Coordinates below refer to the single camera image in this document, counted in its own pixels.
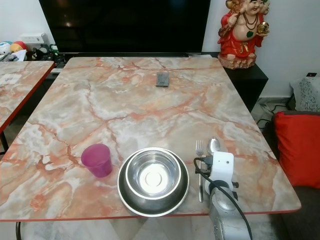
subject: tile floor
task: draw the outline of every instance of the tile floor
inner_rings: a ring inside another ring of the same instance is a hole
[[[261,118],[269,120],[273,108],[270,104],[256,105],[252,116],[256,122]],[[9,145],[27,119],[28,116],[19,116],[5,129]],[[288,239],[279,215],[248,215],[247,218],[254,240]],[[0,222],[1,240],[15,240],[15,226],[15,222]],[[208,216],[27,222],[21,224],[21,236],[23,240],[215,239],[213,225]]]

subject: red statue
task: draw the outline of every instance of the red statue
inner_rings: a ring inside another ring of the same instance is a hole
[[[269,12],[269,0],[227,0],[230,12],[221,20],[219,30],[221,52],[218,58],[229,69],[246,69],[255,64],[255,46],[261,47],[269,33],[264,15]]]

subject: purple cup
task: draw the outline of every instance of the purple cup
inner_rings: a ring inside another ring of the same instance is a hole
[[[97,178],[104,178],[112,171],[110,149],[104,144],[93,144],[81,155],[82,164]]]

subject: statue base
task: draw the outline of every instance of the statue base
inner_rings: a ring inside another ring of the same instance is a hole
[[[252,57],[237,57],[235,55],[222,55],[219,53],[218,59],[221,65],[227,69],[247,69],[255,65],[257,55]]]

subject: television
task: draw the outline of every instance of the television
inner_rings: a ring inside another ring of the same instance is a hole
[[[61,53],[200,53],[210,0],[39,0]]]

